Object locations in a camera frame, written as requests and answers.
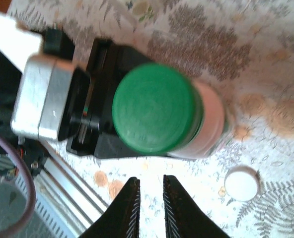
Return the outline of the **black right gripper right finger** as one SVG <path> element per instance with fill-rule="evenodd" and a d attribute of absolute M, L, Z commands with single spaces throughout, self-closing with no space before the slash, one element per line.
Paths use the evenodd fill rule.
<path fill-rule="evenodd" d="M 173 175 L 163 176 L 163 200 L 166 238 L 230 238 Z"/>

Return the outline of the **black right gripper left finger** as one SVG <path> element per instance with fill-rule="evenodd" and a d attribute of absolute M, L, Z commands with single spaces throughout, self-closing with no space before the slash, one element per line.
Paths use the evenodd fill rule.
<path fill-rule="evenodd" d="M 103 215 L 80 238 L 139 238 L 140 180 L 131 177 Z"/>

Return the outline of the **green bottle cap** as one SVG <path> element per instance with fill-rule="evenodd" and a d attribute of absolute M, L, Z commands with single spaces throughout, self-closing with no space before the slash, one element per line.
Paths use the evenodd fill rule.
<path fill-rule="evenodd" d="M 142 154 L 164 154 L 199 133 L 204 107 L 191 81 L 177 70 L 146 63 L 128 72 L 116 89 L 112 119 L 122 141 Z"/>

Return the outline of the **white bottle cap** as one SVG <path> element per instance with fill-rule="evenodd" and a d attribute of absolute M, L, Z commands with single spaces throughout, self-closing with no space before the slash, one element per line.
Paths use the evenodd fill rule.
<path fill-rule="evenodd" d="M 244 165 L 231 168 L 224 178 L 227 194 L 237 201 L 252 200 L 257 196 L 260 186 L 257 171 Z"/>

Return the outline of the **white milk drink bottle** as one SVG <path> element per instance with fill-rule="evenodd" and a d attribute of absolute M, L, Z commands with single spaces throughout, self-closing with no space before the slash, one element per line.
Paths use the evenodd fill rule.
<path fill-rule="evenodd" d="M 196 160 L 207 158 L 232 140 L 233 116 L 221 96 L 211 86 L 193 81 L 204 107 L 202 126 L 196 137 L 185 147 L 167 153 L 174 158 Z"/>

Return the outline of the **grey metal sheet panel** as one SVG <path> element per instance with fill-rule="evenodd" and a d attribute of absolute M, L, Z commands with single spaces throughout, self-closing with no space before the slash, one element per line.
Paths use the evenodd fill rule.
<path fill-rule="evenodd" d="M 12 183 L 0 182 L 0 231 L 19 220 L 25 204 L 26 199 Z M 37 213 L 34 213 L 30 222 L 11 238 L 53 238 L 53 235 Z"/>

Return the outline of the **wide aluminium base rail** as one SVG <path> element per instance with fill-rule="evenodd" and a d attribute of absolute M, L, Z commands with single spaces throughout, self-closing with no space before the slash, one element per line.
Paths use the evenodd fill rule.
<path fill-rule="evenodd" d="M 48 155 L 35 177 L 36 190 L 59 216 L 74 237 L 96 222 L 108 204 L 55 151 L 41 142 Z"/>

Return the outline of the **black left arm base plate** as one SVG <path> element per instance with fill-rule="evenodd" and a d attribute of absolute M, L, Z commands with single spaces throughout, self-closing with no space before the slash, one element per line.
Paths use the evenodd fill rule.
<path fill-rule="evenodd" d="M 17 151 L 33 177 L 40 174 L 49 157 L 45 147 L 39 141 L 32 139 L 24 139 L 24 142 L 18 144 Z"/>

